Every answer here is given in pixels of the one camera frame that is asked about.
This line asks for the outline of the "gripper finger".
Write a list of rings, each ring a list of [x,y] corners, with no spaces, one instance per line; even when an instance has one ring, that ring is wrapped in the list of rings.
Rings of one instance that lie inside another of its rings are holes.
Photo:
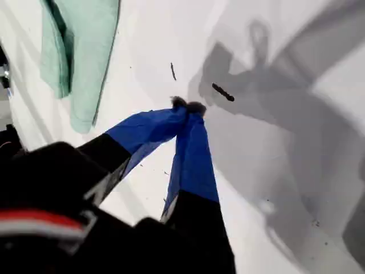
[[[85,194],[99,205],[115,186],[159,145],[183,129],[188,104],[172,97],[172,107],[133,114],[106,132],[78,147],[78,150],[107,174]]]
[[[235,273],[203,120],[206,108],[198,102],[185,107],[187,119],[177,134],[161,219],[188,246],[186,254],[196,272]]]

